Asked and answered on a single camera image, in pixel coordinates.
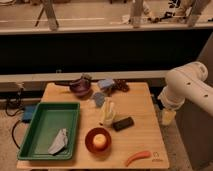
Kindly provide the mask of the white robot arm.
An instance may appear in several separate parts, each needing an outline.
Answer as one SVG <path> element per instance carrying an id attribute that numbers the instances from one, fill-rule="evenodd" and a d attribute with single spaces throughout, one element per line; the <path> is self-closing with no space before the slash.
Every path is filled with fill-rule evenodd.
<path id="1" fill-rule="evenodd" d="M 208 69 L 201 62 L 191 62 L 166 73 L 166 86 L 158 96 L 163 109 L 162 124 L 169 125 L 185 100 L 198 105 L 213 116 L 213 87 L 205 83 Z"/>

